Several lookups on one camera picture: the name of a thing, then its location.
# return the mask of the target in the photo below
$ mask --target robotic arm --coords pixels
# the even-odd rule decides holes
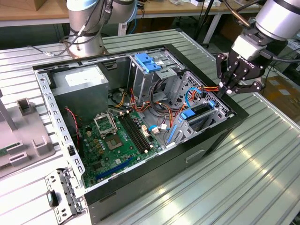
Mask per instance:
[[[232,10],[234,16],[243,18]],[[256,92],[264,88],[261,76],[272,60],[278,59],[268,51],[274,41],[293,38],[300,29],[300,0],[267,0],[256,16],[256,22],[237,37],[228,54],[217,55],[217,76],[221,79],[220,93]],[[240,81],[255,79],[251,85]]]
[[[107,53],[101,29],[107,23],[134,19],[137,0],[67,0],[70,35],[67,43],[73,58]]]

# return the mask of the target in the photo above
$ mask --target open computer tower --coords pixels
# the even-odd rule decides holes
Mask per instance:
[[[63,224],[104,220],[210,154],[248,114],[172,45],[33,68],[67,168],[46,178]]]

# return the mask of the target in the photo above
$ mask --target motherboard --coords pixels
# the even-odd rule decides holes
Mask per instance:
[[[99,115],[79,133],[86,188],[162,150],[135,111]]]

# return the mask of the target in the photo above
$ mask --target metal table surface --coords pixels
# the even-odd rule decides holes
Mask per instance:
[[[184,33],[175,30],[105,38],[111,52],[172,43],[215,82],[214,58]],[[46,51],[63,45],[44,45]],[[44,177],[66,166],[32,66],[68,60],[36,50],[0,51],[2,101],[12,107],[27,97],[36,104],[56,153],[0,180],[0,224],[55,224]],[[258,94],[233,95],[249,118],[219,149],[111,215],[100,225],[289,224],[300,210],[300,127]],[[67,225],[88,225],[83,213]]]

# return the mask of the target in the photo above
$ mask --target gripper logo text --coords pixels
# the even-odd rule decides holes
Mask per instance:
[[[236,57],[237,59],[241,59],[242,61],[244,61],[247,65],[249,65],[252,69],[254,69],[255,65],[253,65],[251,62],[248,62],[247,60],[245,60],[243,57],[241,57],[240,55],[238,57]]]

